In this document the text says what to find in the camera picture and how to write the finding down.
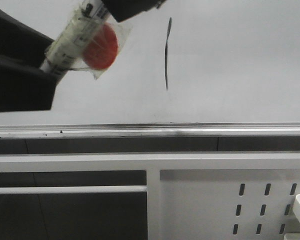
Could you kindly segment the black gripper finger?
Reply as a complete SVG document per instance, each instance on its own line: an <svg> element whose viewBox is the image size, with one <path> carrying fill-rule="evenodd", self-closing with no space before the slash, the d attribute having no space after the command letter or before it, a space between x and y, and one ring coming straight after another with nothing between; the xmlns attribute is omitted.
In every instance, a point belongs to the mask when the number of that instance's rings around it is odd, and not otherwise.
<svg viewBox="0 0 300 240"><path fill-rule="evenodd" d="M165 2L165 0L102 0L117 22L123 22L153 8L159 9Z"/></svg>
<svg viewBox="0 0 300 240"><path fill-rule="evenodd" d="M40 70L52 42L0 9L0 113L52 108L57 80Z"/></svg>

